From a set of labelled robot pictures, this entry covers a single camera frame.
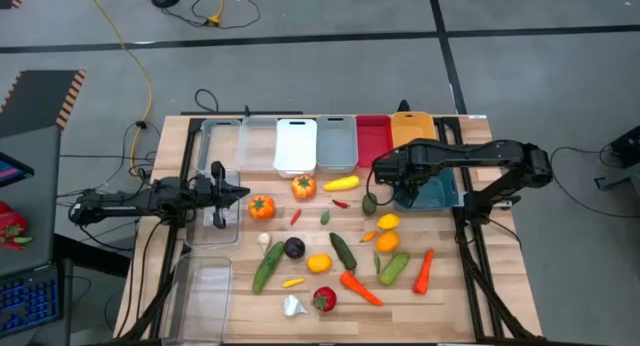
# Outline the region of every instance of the wooden tabletop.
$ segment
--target wooden tabletop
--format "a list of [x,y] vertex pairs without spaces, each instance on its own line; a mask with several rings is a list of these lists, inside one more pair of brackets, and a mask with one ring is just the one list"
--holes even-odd
[[[208,118],[225,118],[210,116]],[[169,116],[165,120],[162,137],[158,145],[153,179],[167,176],[178,176],[185,142],[189,117]],[[483,117],[461,116],[460,123],[465,143],[484,143],[491,140],[489,123]],[[228,156],[233,153],[230,146],[220,146],[223,164],[235,164],[235,159]],[[198,155],[199,147],[194,150],[194,159]],[[192,170],[196,162],[192,161]],[[497,169],[471,169],[474,187],[481,189],[500,176]],[[354,171],[361,179],[366,179],[368,169],[356,168]],[[460,174],[456,170],[459,189]],[[391,287],[380,286],[376,280],[373,264],[373,243],[359,243],[366,231],[376,229],[377,218],[392,206],[378,208],[374,216],[364,217],[360,205],[365,193],[364,183],[360,187],[342,192],[327,193],[322,185],[341,175],[325,175],[316,172],[318,193],[307,202],[296,201],[289,188],[290,179],[281,179],[277,174],[242,174],[242,185],[251,189],[251,194],[241,200],[243,222],[240,229],[240,241],[237,245],[223,249],[195,248],[193,255],[198,257],[227,257],[231,260],[233,269],[232,290],[229,297],[229,309],[224,334],[225,342],[438,342],[438,341],[473,341],[473,327],[467,300],[467,292],[463,280],[462,265],[456,243],[454,242],[455,226],[451,213],[443,212],[411,212],[399,213],[401,224],[397,227],[400,235],[399,250],[407,251],[411,259],[407,268],[402,272],[396,283]],[[386,200],[390,190],[386,186],[372,186],[372,192],[379,200]],[[247,202],[252,195],[269,194],[276,203],[276,215],[269,221],[258,221],[247,216]],[[339,209],[332,205],[331,199],[338,199],[351,205],[348,209]],[[297,209],[302,209],[302,215],[294,226],[289,226],[291,216]],[[322,211],[331,210],[331,221],[326,226],[320,225],[319,218]],[[496,210],[492,218],[514,230],[510,211]],[[167,239],[167,227],[160,227],[149,242],[146,254],[145,274],[141,275],[142,250],[149,238],[157,218],[143,218],[136,241],[136,253],[133,260],[133,297],[131,310],[141,301],[141,312],[146,308],[158,288],[160,267]],[[312,275],[304,260],[294,261],[283,257],[275,274],[268,281],[260,295],[251,293],[253,276],[263,255],[257,244],[257,236],[268,231],[272,242],[284,241],[289,237],[299,237],[307,245],[306,255],[327,253],[333,260],[333,267],[327,274]],[[377,295],[385,305],[376,307],[368,304],[360,296],[344,289],[339,283],[339,276],[344,268],[338,260],[329,242],[329,232],[336,232],[349,244],[358,261],[357,277],[363,284]],[[176,257],[182,246],[185,233],[181,230],[180,241],[177,245]],[[525,328],[534,334],[541,334],[533,297],[527,279],[522,254],[517,242],[505,231],[493,226],[484,226],[484,237],[489,256],[495,289],[513,314],[521,321]],[[416,295],[411,291],[425,252],[433,248],[435,258],[431,267],[429,292],[426,296]],[[384,265],[390,258],[381,255]],[[144,278],[142,299],[138,299],[140,280]],[[305,282],[283,289],[283,281],[304,277]],[[125,318],[129,300],[129,282],[124,291],[116,333]],[[293,294],[300,298],[305,305],[309,305],[313,292],[321,286],[330,286],[337,293],[336,308],[320,315],[312,307],[307,307],[310,314],[287,318],[283,314],[282,302],[287,295]],[[488,316],[488,306],[484,296],[478,290],[481,312],[483,315],[485,333],[490,334],[491,326]],[[189,300],[189,307],[194,302]],[[210,305],[206,301],[199,307],[199,312],[206,314],[207,308],[224,307],[223,304]],[[167,305],[164,320],[169,319],[172,306]],[[130,311],[125,324],[125,331],[135,320],[135,311]],[[184,329],[186,337],[207,339],[210,334],[216,335],[211,329],[218,325],[215,321],[207,324],[206,317],[194,315],[184,318],[188,327]]]

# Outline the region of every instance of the garlic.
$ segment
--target garlic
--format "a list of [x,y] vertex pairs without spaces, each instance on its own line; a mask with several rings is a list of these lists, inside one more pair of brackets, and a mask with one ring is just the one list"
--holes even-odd
[[293,295],[287,296],[284,299],[284,315],[295,316],[300,313],[308,314],[309,311],[302,306],[302,302],[297,297]]
[[271,244],[271,235],[268,232],[263,232],[258,235],[258,244],[260,245],[260,249],[262,250],[262,254],[266,254],[269,249],[269,244]]

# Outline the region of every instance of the computer keyboard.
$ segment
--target computer keyboard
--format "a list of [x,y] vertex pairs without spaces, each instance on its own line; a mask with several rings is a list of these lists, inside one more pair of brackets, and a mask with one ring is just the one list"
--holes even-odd
[[61,318],[63,287],[55,265],[0,279],[0,337]]

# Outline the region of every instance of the yellow cable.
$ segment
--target yellow cable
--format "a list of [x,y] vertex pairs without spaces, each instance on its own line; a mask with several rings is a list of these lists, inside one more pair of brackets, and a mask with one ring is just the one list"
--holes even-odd
[[[129,49],[127,49],[127,46],[124,44],[124,40],[122,39],[122,36],[120,36],[120,32],[118,32],[118,28],[116,27],[116,25],[113,23],[113,21],[111,21],[111,18],[109,17],[109,15],[107,15],[106,11],[102,8],[102,6],[100,6],[100,3],[98,2],[98,0],[92,0],[93,3],[96,5],[96,7],[98,8],[98,10],[100,10],[100,12],[102,13],[102,16],[104,16],[105,20],[107,20],[107,22],[109,22],[109,24],[111,25],[111,28],[113,28],[113,32],[116,34],[116,37],[118,38],[118,41],[120,42],[120,47],[122,47],[122,49],[129,54],[129,56],[131,56],[131,58],[133,58],[133,60],[136,62],[136,64],[138,65],[138,67],[140,68],[140,71],[142,71],[142,73],[144,74],[144,78],[147,80],[147,90],[149,91],[149,97],[148,97],[148,102],[147,102],[147,109],[144,111],[144,115],[142,116],[142,121],[146,121],[147,120],[147,116],[149,116],[149,112],[151,111],[151,107],[153,105],[153,90],[151,89],[151,78],[149,77],[149,73],[147,73],[147,70],[144,68],[144,66],[142,66],[142,63],[140,62],[140,60],[138,60],[138,58],[131,52],[129,51]],[[135,167],[135,163],[133,162],[133,158],[135,157],[136,154],[136,145],[138,143],[138,136],[140,135],[140,127],[137,128],[136,130],[136,134],[135,136],[133,136],[133,142],[131,144],[131,153],[129,154],[129,165],[131,167],[131,169],[133,169]],[[138,176],[138,173],[133,170],[136,174],[136,178],[138,180],[140,180],[140,182],[144,182],[140,176]]]
[[220,0],[220,7],[218,8],[218,12],[216,12],[213,16],[209,17],[209,21],[215,26],[220,25],[220,16],[222,16],[222,10],[224,10],[224,3],[226,0]]

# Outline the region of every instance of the plastic bin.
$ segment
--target plastic bin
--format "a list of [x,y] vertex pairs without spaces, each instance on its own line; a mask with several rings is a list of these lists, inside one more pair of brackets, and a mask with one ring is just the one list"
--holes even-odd
[[391,116],[393,146],[404,145],[416,138],[436,138],[433,117],[426,112],[397,112]]
[[370,168],[376,157],[393,148],[391,118],[387,115],[356,116],[358,166]]
[[283,119],[278,121],[276,157],[273,167],[280,176],[293,178],[300,174],[313,175],[316,168],[316,136],[318,125],[311,119]]
[[[211,179],[211,170],[204,171],[203,174]],[[240,174],[236,171],[227,170],[225,180],[231,185],[240,186]],[[228,246],[238,243],[242,222],[240,203],[241,201],[238,200],[230,208],[222,209],[222,216],[227,221],[227,227],[224,229],[213,225],[215,207],[197,209],[195,219],[186,225],[185,243],[191,248]]]
[[353,116],[321,116],[316,161],[324,173],[347,173],[358,163],[358,135]]
[[163,345],[221,345],[233,270],[226,257],[182,256],[167,299]]
[[228,169],[236,168],[236,150],[240,121],[234,119],[207,120],[200,127],[202,140],[198,155],[198,171],[209,170],[213,161],[220,161]]
[[393,206],[398,211],[440,211],[458,204],[458,187],[453,169],[444,169],[438,176],[431,177],[429,182],[420,188],[418,197],[411,207],[394,200]]
[[276,156],[278,119],[247,117],[242,121],[238,137],[238,169],[272,171]]

